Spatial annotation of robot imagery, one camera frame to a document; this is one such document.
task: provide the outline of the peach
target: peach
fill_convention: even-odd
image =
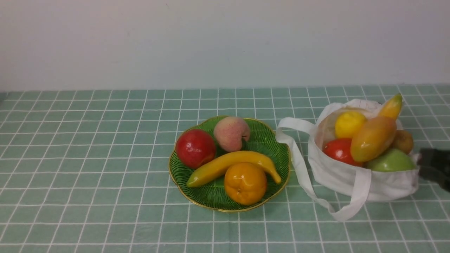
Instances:
[[[250,139],[250,127],[244,119],[228,116],[216,124],[214,137],[226,152],[239,151],[242,148],[242,139]]]

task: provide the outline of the green checkered tablecloth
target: green checkered tablecloth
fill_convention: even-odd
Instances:
[[[420,147],[450,149],[450,86],[10,92],[0,105],[2,253],[432,253],[450,250],[450,193],[367,203],[334,221],[288,186],[244,213],[191,204],[167,163],[182,131],[216,115],[312,122],[354,98],[401,92],[400,120]],[[307,136],[290,132],[307,154]],[[319,197],[349,202],[317,183]]]

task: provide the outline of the white wall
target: white wall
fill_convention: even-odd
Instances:
[[[0,90],[450,83],[450,0],[0,0]]]

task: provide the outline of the lemon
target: lemon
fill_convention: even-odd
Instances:
[[[353,138],[366,121],[367,118],[357,111],[341,113],[334,124],[334,134],[338,139]]]

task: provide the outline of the gold plate rim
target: gold plate rim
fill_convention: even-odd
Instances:
[[[210,121],[210,120],[213,120],[213,119],[216,119],[216,118],[220,118],[220,117],[228,117],[228,115],[219,115],[219,116],[215,116],[215,117],[211,117],[211,118],[209,118],[209,119],[206,119],[206,120],[203,121],[202,123],[200,123],[200,124],[198,124],[198,125],[195,125],[195,126],[189,128],[189,129],[183,131],[183,132],[181,133],[181,135],[183,135],[185,132],[187,132],[187,131],[189,131],[189,130],[192,130],[192,129],[196,128],[196,127],[199,127],[199,126],[205,124],[207,121]],[[266,123],[264,123],[264,122],[262,122],[262,121],[260,121],[260,120],[258,120],[258,119],[255,119],[255,118],[247,118],[247,117],[246,117],[246,118],[243,118],[243,119],[244,119],[244,120],[252,120],[252,121],[256,121],[256,122],[258,122],[258,123],[261,123],[261,124],[263,124],[264,126],[266,126],[267,128],[269,128],[274,134],[276,134],[276,132],[275,132],[273,129],[271,129],[271,127],[270,127],[269,125],[267,125]],[[203,205],[203,204],[200,204],[200,203],[194,201],[193,199],[191,199],[190,197],[188,197],[188,196],[183,192],[183,190],[181,189],[181,187],[175,182],[175,180],[174,180],[174,178],[173,178],[173,175],[172,175],[172,172],[171,172],[171,170],[170,170],[170,167],[171,167],[171,158],[172,158],[172,156],[173,156],[174,153],[175,153],[175,145],[174,145],[172,154],[171,154],[170,157],[169,157],[169,163],[167,164],[167,168],[168,168],[168,171],[169,171],[170,178],[171,178],[172,182],[176,185],[177,189],[181,192],[181,194],[182,194],[187,200],[189,200],[189,201],[192,202],[193,204],[195,204],[195,205],[197,205],[197,206],[200,206],[200,207],[202,207],[202,208],[206,208],[206,209],[213,210],[213,211],[219,211],[219,212],[246,212],[246,211],[250,211],[250,210],[252,210],[252,209],[258,208],[258,207],[262,206],[263,204],[267,203],[269,200],[271,200],[272,198],[274,198],[274,197],[276,197],[278,194],[280,194],[280,192],[281,192],[282,190],[284,190],[284,188],[288,185],[289,178],[290,178],[290,176],[291,176],[291,169],[292,169],[292,165],[291,165],[291,150],[290,150],[290,148],[289,148],[286,144],[284,144],[284,145],[288,148],[288,158],[289,158],[289,162],[288,162],[288,178],[286,179],[285,183],[281,186],[281,188],[280,188],[277,192],[275,192],[272,196],[268,197],[266,200],[264,200],[263,202],[259,203],[258,205],[252,206],[252,207],[249,207],[249,208],[239,209],[239,210],[226,210],[226,209],[212,208],[212,207],[209,207],[209,206],[205,206],[205,205]]]

